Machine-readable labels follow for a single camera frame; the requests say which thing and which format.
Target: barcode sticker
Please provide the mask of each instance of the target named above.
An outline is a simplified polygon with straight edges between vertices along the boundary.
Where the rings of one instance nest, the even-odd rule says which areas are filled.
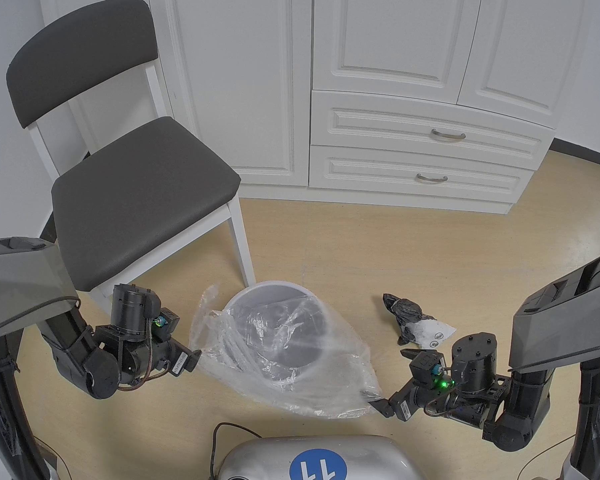
[[[180,357],[178,357],[176,364],[174,364],[173,368],[171,369],[175,375],[180,373],[180,370],[182,370],[182,367],[184,366],[184,362],[187,360],[187,357],[189,356],[186,354],[186,352],[180,353]]]
[[[411,417],[411,411],[409,411],[407,400],[401,402],[400,409],[402,409],[402,414],[404,414],[404,420],[407,421]]]

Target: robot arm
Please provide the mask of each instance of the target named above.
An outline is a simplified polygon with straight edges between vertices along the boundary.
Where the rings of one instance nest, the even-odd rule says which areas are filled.
[[[151,290],[114,288],[111,324],[88,326],[57,246],[0,239],[0,457],[16,480],[48,480],[16,387],[6,335],[37,324],[58,372],[96,399],[139,388],[165,373],[193,371],[200,351],[172,338],[179,317]],[[162,370],[150,376],[152,370]]]
[[[413,378],[373,407],[403,421],[423,408],[430,416],[481,429],[483,439],[504,451],[525,447],[540,427],[550,407],[554,369],[580,363],[578,429],[564,471],[571,471],[569,478],[600,480],[600,257],[524,301],[513,318],[511,377],[495,372],[493,334],[456,341],[450,368],[434,350],[401,353],[412,359]]]

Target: chair backrest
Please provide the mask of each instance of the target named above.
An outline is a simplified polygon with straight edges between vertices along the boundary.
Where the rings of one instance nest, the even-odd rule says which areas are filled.
[[[158,58],[144,0],[104,0],[49,23],[16,53],[7,87],[23,128],[81,92]]]

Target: drawer handle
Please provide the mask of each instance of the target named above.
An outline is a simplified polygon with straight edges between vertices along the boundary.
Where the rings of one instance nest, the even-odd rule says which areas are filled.
[[[443,181],[449,180],[449,178],[447,176],[442,176],[442,178],[427,178],[426,176],[423,176],[420,173],[416,174],[416,178],[419,180],[424,180],[424,181],[433,181],[435,183],[442,183]]]
[[[453,140],[466,139],[466,135],[464,133],[460,133],[460,135],[452,135],[451,133],[442,133],[442,132],[439,132],[435,128],[433,128],[431,130],[431,133],[433,133],[433,135],[435,135],[436,137],[444,137],[445,139],[453,139]]]

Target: white chair frame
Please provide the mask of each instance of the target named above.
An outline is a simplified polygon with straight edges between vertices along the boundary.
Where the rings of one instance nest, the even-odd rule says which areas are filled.
[[[158,117],[168,116],[169,114],[162,98],[162,91],[160,91],[160,84],[158,83],[158,75],[155,68],[155,61],[149,62],[144,65],[144,72],[147,81],[149,82],[149,89],[151,90],[156,114]],[[51,176],[51,180],[55,181],[60,174],[51,159],[51,155],[49,155],[47,145],[38,128],[38,123],[33,122],[27,127],[27,130],[33,139],[33,144],[38,151],[38,155],[40,155],[42,163],[46,167],[49,176]],[[220,208],[209,213],[209,215],[203,217],[195,224],[192,224],[184,231],[181,231],[176,236],[161,243],[158,247],[147,252],[147,254],[141,258],[138,258],[112,278],[107,279],[104,283],[96,286],[96,288],[89,292],[90,297],[98,304],[98,306],[104,309],[104,311],[111,313],[110,297],[113,294],[113,287],[116,284],[130,283],[136,279],[136,277],[174,254],[174,252],[179,251],[184,246],[190,244],[197,238],[200,238],[200,236],[211,231],[211,229],[219,226],[225,221],[229,222],[229,228],[231,229],[231,235],[235,244],[244,285],[247,287],[255,284],[256,278],[253,272],[253,264],[251,263],[251,254],[249,253],[249,246],[247,244],[244,222],[242,221],[240,201],[236,195],[229,203],[220,206]]]

